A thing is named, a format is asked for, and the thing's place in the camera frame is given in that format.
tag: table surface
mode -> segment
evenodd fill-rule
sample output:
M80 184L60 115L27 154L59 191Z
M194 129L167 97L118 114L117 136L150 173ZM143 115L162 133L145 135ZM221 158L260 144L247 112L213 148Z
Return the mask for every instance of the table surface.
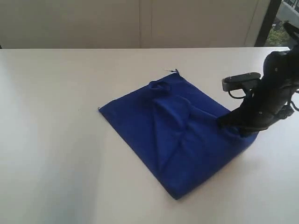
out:
M298 223L299 113L176 201L97 111L175 68L234 109L221 79L273 50L1 50L0 223Z

